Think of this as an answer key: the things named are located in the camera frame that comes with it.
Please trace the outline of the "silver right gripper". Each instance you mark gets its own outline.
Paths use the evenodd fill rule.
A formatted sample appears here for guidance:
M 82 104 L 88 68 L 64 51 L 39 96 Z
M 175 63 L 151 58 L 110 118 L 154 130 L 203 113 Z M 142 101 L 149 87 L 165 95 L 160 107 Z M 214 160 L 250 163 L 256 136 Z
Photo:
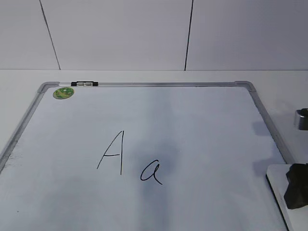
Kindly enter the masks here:
M 295 111 L 294 127 L 308 130 L 308 109 Z M 286 173 L 288 187 L 284 200 L 288 209 L 298 209 L 308 205 L 308 164 L 292 164 Z

